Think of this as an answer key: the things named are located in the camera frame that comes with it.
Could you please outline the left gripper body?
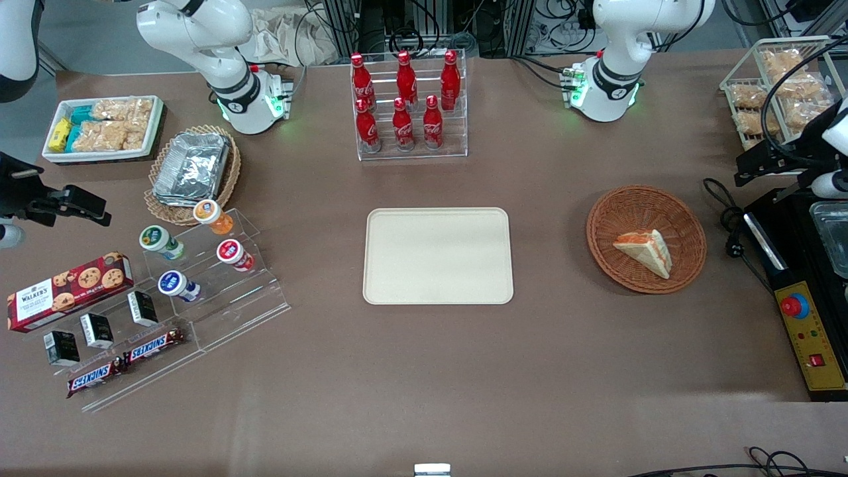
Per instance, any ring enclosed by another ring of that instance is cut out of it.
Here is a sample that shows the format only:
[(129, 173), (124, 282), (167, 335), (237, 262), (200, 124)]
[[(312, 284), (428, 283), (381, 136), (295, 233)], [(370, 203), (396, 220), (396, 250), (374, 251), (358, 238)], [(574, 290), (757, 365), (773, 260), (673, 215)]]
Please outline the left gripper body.
[(812, 169), (821, 174), (836, 169), (839, 152), (823, 139), (823, 133), (835, 120), (838, 110), (839, 106), (830, 106), (806, 124), (802, 134), (789, 144), (789, 166), (794, 169)]

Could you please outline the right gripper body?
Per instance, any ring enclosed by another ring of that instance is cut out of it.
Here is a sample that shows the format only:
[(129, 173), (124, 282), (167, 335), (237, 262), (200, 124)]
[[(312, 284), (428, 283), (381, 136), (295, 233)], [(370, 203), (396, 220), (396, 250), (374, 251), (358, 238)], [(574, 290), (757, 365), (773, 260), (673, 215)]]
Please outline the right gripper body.
[(48, 197), (40, 180), (44, 169), (1, 153), (1, 217), (9, 219), (37, 199)]

